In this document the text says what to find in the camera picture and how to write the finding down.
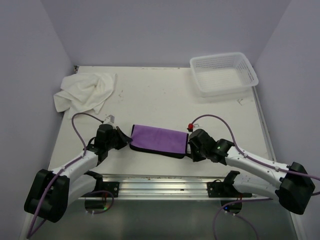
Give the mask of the purple microfiber towel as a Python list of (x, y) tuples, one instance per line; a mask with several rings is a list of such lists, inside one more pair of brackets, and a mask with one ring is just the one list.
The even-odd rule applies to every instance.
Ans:
[(189, 134), (186, 132), (134, 124), (129, 147), (137, 152), (176, 159), (187, 156)]

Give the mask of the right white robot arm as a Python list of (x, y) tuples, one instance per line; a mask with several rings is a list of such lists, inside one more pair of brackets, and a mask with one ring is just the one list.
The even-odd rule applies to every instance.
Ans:
[(210, 197), (249, 198), (258, 195), (278, 201), (294, 214), (304, 214), (316, 187), (301, 164), (286, 165), (250, 155), (235, 142), (214, 140), (203, 129), (192, 132), (188, 144), (194, 162), (210, 160), (236, 168), (223, 181), (207, 184)]

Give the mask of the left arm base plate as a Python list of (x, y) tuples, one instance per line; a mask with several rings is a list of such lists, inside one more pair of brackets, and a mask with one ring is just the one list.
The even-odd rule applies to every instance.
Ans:
[[(119, 195), (119, 189), (120, 183), (118, 181), (104, 181), (98, 190), (86, 193), (85, 195), (83, 195), (83, 197), (107, 198), (110, 197), (112, 194), (114, 198), (117, 198)], [(98, 191), (107, 191), (109, 193), (98, 193)]]

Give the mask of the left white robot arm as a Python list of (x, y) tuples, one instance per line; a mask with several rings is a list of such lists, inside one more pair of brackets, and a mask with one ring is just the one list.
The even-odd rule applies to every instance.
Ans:
[(24, 203), (24, 211), (52, 223), (58, 222), (68, 205), (91, 194), (102, 196), (106, 190), (101, 174), (93, 168), (100, 165), (110, 150), (120, 150), (132, 142), (119, 127), (101, 124), (96, 136), (73, 160), (53, 170), (41, 169), (35, 175)]

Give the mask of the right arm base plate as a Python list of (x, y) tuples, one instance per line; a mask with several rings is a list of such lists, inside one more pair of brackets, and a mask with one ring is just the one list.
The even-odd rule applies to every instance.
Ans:
[(251, 193), (240, 193), (231, 184), (216, 179), (206, 183), (209, 198), (251, 198)]

